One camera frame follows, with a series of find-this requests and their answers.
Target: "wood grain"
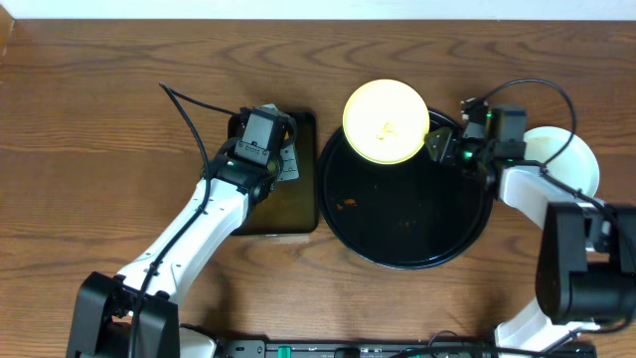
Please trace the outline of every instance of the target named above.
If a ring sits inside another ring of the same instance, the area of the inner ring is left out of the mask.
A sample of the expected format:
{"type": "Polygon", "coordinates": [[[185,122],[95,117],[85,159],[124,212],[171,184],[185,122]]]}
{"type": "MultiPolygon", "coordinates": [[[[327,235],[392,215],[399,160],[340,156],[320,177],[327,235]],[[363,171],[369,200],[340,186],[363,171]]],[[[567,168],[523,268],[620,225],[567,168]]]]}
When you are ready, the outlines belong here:
{"type": "MultiPolygon", "coordinates": [[[[159,81],[226,108],[311,108],[322,147],[367,81],[406,82],[457,116],[461,99],[523,77],[568,90],[599,195],[635,203],[634,23],[20,21],[0,68],[0,355],[61,356],[81,282],[130,262],[191,195],[197,147],[159,81]]],[[[495,100],[569,127],[550,90],[495,100]]],[[[219,146],[227,119],[187,109],[219,146]]],[[[540,238],[500,204],[464,255],[426,270],[370,264],[322,220],[308,241],[230,238],[181,320],[272,339],[488,335],[533,297],[540,238]]],[[[632,356],[634,332],[593,342],[632,356]]]]}

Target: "white background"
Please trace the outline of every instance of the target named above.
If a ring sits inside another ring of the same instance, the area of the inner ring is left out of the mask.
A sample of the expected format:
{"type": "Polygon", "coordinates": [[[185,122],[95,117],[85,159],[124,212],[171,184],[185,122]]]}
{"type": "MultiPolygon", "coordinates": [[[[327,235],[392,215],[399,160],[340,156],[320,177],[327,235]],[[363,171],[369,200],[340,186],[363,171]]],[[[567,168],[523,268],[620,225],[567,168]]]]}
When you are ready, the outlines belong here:
{"type": "Polygon", "coordinates": [[[0,0],[16,19],[636,20],[636,0],[0,0]]]}

